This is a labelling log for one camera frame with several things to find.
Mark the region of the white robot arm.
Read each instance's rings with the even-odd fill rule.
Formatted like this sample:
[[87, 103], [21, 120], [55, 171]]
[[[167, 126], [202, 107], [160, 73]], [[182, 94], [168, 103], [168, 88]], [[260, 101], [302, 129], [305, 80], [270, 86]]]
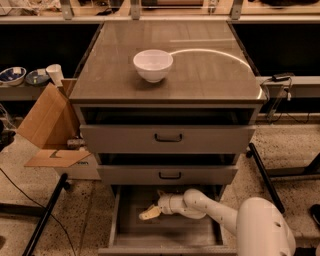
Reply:
[[209, 216], [237, 239], [238, 256], [294, 256], [296, 240], [280, 211], [260, 197], [246, 199], [238, 210], [207, 197], [197, 189], [183, 194], [158, 192], [159, 200], [139, 215], [141, 220], [161, 214], [191, 219]]

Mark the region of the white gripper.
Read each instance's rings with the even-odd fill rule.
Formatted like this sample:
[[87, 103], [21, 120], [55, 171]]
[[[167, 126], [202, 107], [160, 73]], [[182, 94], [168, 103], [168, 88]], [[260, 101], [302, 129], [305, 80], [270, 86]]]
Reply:
[[149, 220], [157, 218], [163, 214], [173, 215], [182, 214], [185, 210], [183, 196], [179, 194], [166, 194], [162, 190], [157, 190], [159, 195], [158, 206], [151, 205], [147, 210], [139, 214], [140, 220]]

